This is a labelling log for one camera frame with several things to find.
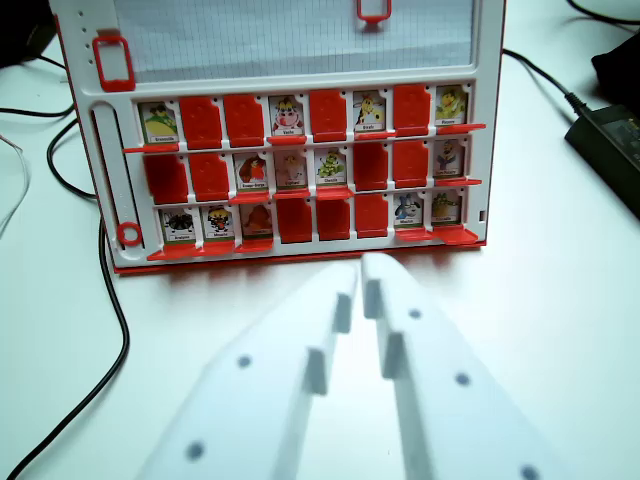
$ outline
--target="black object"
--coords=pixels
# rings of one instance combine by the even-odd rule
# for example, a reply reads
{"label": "black object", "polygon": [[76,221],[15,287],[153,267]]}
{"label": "black object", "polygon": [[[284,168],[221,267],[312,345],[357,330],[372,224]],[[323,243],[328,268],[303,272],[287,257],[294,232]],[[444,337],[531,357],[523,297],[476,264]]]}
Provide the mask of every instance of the black object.
{"label": "black object", "polygon": [[609,53],[591,59],[602,93],[611,103],[620,103],[640,117],[638,53],[640,32]]}
{"label": "black object", "polygon": [[640,220],[640,120],[623,105],[584,108],[565,138]]}
{"label": "black object", "polygon": [[11,8],[4,12],[0,68],[37,57],[56,34],[48,0],[11,2]]}

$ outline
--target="red plastic frame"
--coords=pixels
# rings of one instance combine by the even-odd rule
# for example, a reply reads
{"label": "red plastic frame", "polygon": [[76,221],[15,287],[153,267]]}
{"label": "red plastic frame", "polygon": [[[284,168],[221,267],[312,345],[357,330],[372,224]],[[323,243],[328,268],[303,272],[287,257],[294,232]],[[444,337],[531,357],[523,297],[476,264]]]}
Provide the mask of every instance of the red plastic frame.
{"label": "red plastic frame", "polygon": [[[93,39],[93,54],[96,57],[96,67],[98,68],[98,77],[100,77],[100,85],[105,92],[130,92],[136,89],[136,78],[133,74],[133,65],[131,64],[131,54],[129,53],[129,44],[124,37],[120,35],[102,35]],[[126,80],[114,79],[107,80],[104,78],[102,70],[102,61],[100,60],[100,44],[117,45],[122,44],[124,50],[124,58],[127,62],[127,72],[129,78]]]}
{"label": "red plastic frame", "polygon": [[387,0],[387,13],[383,15],[363,15],[362,14],[362,0],[358,2],[358,18],[364,20],[367,23],[380,23],[391,16],[391,0]]}

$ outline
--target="black power brick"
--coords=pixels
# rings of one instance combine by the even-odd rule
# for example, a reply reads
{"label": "black power brick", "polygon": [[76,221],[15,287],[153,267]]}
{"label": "black power brick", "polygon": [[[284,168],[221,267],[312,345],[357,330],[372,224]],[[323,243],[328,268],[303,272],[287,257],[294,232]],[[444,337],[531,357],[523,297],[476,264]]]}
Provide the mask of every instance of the black power brick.
{"label": "black power brick", "polygon": [[573,97],[580,118],[565,139],[640,220],[640,120],[623,105],[592,111]]}

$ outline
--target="cartoon character picture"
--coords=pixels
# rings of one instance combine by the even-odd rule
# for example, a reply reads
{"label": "cartoon character picture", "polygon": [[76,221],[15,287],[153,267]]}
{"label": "cartoon character picture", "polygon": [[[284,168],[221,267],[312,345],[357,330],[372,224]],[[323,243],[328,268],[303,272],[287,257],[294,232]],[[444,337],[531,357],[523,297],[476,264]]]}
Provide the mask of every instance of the cartoon character picture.
{"label": "cartoon character picture", "polygon": [[267,190],[267,162],[255,153],[233,155],[238,191]]}
{"label": "cartoon character picture", "polygon": [[464,123],[467,94],[459,85],[445,85],[436,89],[436,125]]}
{"label": "cartoon character picture", "polygon": [[302,105],[294,98],[293,95],[269,97],[273,135],[302,135],[304,133]]}
{"label": "cartoon character picture", "polygon": [[164,102],[141,103],[138,105],[138,109],[145,143],[178,141],[178,126],[175,115]]}
{"label": "cartoon character picture", "polygon": [[384,130],[384,110],[385,100],[378,92],[353,92],[354,131]]}
{"label": "cartoon character picture", "polygon": [[397,195],[393,199],[395,221],[394,225],[400,228],[420,227],[422,221],[423,200],[415,193]]}
{"label": "cartoon character picture", "polygon": [[201,207],[200,216],[205,242],[235,238],[231,212],[223,205]]}
{"label": "cartoon character picture", "polygon": [[464,147],[458,140],[436,141],[435,157],[434,178],[459,177],[462,175]]}
{"label": "cartoon character picture", "polygon": [[159,216],[165,243],[193,243],[196,241],[193,216],[187,209],[163,209],[159,210]]}
{"label": "cartoon character picture", "polygon": [[279,189],[307,186],[307,159],[300,152],[278,151],[273,154],[276,184]]}
{"label": "cartoon character picture", "polygon": [[462,202],[455,190],[435,194],[431,202],[431,224],[451,225],[460,223]]}
{"label": "cartoon character picture", "polygon": [[273,235],[271,213],[264,205],[240,205],[242,234],[245,238],[264,238]]}
{"label": "cartoon character picture", "polygon": [[346,185],[347,160],[338,150],[316,150],[316,184]]}

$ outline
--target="white desk surface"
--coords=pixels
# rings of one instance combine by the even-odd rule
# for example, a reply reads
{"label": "white desk surface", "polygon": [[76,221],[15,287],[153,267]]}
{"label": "white desk surface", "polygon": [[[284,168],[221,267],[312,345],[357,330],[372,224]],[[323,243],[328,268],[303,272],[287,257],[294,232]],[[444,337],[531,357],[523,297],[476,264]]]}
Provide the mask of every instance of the white desk surface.
{"label": "white desk surface", "polygon": [[[634,0],[585,5],[640,16]],[[606,104],[592,95],[590,58],[628,36],[576,19],[561,0],[508,5],[505,46],[529,55],[591,108]],[[61,59],[57,43],[45,54]],[[397,258],[435,292],[576,479],[636,480],[639,223],[565,142],[571,110],[539,83],[504,59],[488,245]],[[0,70],[2,106],[55,111],[70,103],[56,67],[35,61]],[[65,124],[0,115],[0,131],[24,148],[33,171],[31,190],[0,241],[2,476],[84,397],[120,349],[98,263],[98,210],[60,187],[46,166],[47,144]],[[90,189],[81,140],[72,133],[56,163],[65,178]],[[18,159],[0,145],[2,212],[21,182]],[[24,478],[133,478],[205,362],[327,263],[116,278],[131,328],[129,358]],[[330,393],[314,402],[299,478],[403,478],[392,384],[379,375],[374,324],[360,309],[352,333],[338,340]]]}

